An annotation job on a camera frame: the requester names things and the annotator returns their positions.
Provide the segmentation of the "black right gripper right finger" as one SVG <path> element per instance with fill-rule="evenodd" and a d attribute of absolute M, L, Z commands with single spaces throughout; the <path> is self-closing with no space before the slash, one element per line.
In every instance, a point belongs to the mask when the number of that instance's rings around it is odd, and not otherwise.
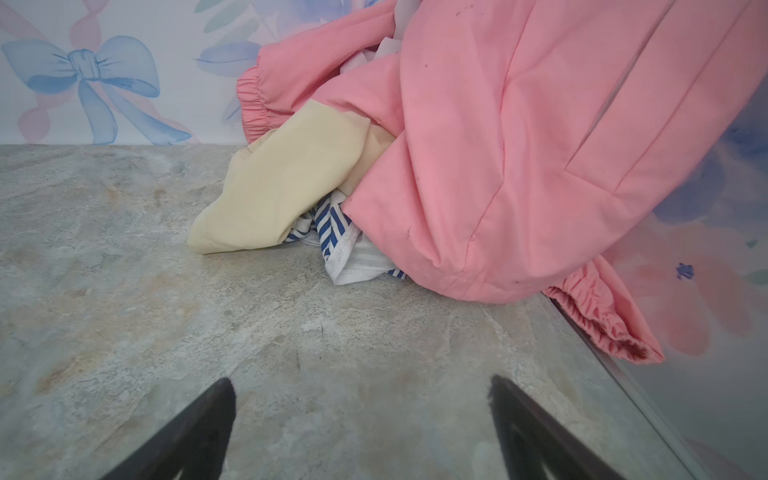
<path fill-rule="evenodd" d="M 512 380 L 494 375 L 488 403 L 510 479 L 622 479 Z"/>

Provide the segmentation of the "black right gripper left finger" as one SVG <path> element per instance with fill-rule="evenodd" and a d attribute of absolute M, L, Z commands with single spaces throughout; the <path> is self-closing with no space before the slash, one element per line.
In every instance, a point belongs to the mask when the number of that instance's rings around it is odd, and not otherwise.
<path fill-rule="evenodd" d="M 235 418 L 233 384 L 221 378 L 103 479 L 218 479 Z"/>

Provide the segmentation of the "blue white striped cloth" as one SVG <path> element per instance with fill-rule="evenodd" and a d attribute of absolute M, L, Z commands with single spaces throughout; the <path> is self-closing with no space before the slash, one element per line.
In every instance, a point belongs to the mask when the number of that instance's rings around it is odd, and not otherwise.
<path fill-rule="evenodd" d="M 337 286 L 373 280 L 382 275 L 400 280 L 397 268 L 341 209 L 347 196 L 334 190 L 298 217 L 284 244 L 302 242 L 319 247 L 325 271 Z"/>

